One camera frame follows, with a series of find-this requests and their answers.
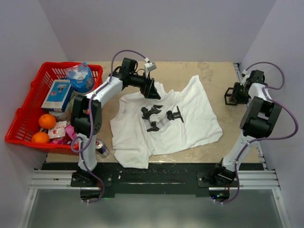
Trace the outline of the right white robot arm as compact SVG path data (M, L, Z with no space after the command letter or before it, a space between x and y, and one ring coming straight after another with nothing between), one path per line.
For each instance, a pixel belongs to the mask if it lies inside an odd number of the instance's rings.
M240 122L241 133L231 151L209 172L214 185L221 187L232 183L239 167L258 139L272 133L282 108L271 102L263 71L243 72L241 82L236 82L224 94L226 105L248 104Z

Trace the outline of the white printed t-shirt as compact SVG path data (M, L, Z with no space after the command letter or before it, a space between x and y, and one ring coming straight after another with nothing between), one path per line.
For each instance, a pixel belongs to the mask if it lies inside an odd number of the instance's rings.
M114 156L125 168L147 169L152 155L214 143L223 135L199 76L193 76L180 92L165 92L158 82L155 87L160 100L146 99L139 92L124 95L116 117L110 121ZM148 132L141 108L151 109L153 105L160 105L161 112L153 114L151 121L160 121L167 111L180 111L183 119L169 121L157 132Z

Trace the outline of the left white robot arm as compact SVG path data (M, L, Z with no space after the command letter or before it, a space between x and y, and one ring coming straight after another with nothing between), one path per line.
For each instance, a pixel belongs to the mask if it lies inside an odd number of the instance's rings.
M118 72L112 72L94 91L86 95L77 95L74 99L71 125L76 133L79 150L73 152L79 153L78 166L85 171L81 180L87 186L94 186L98 182L98 174L93 170L97 166L95 141L102 126L103 106L128 86L139 88L144 98L161 98L154 86L154 79L150 78L150 72L156 69L156 64L147 58L145 61L145 73L141 76L135 72L136 61L124 58Z

